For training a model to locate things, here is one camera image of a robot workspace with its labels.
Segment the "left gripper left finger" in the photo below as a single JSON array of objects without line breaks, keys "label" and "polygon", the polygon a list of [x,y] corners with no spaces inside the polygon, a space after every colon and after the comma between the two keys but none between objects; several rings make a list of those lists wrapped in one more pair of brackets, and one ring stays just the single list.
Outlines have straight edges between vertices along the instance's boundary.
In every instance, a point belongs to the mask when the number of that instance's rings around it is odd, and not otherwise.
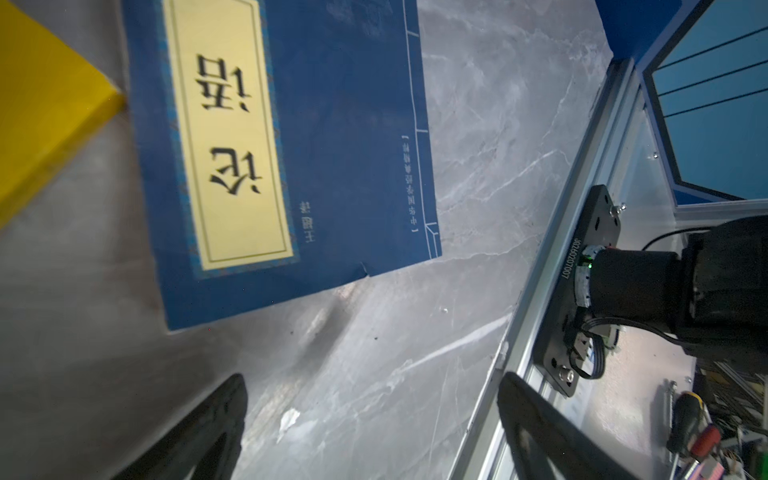
[{"label": "left gripper left finger", "polygon": [[230,479],[241,453],[248,393],[234,374],[118,479]]}]

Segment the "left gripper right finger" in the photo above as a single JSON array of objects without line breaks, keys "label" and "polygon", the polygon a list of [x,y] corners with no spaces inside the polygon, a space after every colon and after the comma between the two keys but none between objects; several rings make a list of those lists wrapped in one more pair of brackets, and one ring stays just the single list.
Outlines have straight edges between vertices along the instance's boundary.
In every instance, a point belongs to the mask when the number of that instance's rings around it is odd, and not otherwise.
[{"label": "left gripper right finger", "polygon": [[500,381],[497,406],[515,470],[521,479],[632,479],[623,466],[586,437],[514,372]]}]

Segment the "dark blue book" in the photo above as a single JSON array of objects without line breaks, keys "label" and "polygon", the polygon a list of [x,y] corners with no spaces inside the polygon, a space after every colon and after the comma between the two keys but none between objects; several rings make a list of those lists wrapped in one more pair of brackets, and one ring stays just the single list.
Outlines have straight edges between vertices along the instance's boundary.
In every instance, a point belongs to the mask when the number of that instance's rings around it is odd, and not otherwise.
[{"label": "dark blue book", "polygon": [[170,330],[441,255],[415,2],[120,14]]}]

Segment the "yellow book with cartoon man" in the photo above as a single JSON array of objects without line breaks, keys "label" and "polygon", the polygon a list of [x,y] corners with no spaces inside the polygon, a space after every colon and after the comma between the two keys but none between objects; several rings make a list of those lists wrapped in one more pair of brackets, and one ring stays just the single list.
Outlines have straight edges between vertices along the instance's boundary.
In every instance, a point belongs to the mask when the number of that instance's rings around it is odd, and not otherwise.
[{"label": "yellow book with cartoon man", "polygon": [[97,68],[1,3],[1,224],[63,168],[125,100]]}]

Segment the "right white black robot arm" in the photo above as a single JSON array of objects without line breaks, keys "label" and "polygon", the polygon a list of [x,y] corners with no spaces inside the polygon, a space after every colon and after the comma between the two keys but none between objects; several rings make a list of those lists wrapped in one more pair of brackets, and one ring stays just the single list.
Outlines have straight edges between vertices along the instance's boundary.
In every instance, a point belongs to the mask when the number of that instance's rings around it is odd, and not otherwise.
[{"label": "right white black robot arm", "polygon": [[689,230],[680,253],[589,245],[574,271],[586,335],[645,330],[688,355],[767,371],[767,218]]}]

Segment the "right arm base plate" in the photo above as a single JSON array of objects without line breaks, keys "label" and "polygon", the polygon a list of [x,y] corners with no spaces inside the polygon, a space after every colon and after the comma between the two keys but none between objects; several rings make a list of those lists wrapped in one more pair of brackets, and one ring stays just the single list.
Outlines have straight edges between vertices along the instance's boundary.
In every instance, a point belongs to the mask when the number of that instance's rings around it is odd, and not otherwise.
[{"label": "right arm base plate", "polygon": [[591,306],[588,271],[597,253],[616,245],[620,231],[608,188],[591,187],[566,243],[565,258],[556,270],[554,290],[532,353],[533,364],[565,397],[576,391],[580,379],[577,370],[583,366],[590,345],[590,339],[577,326]]}]

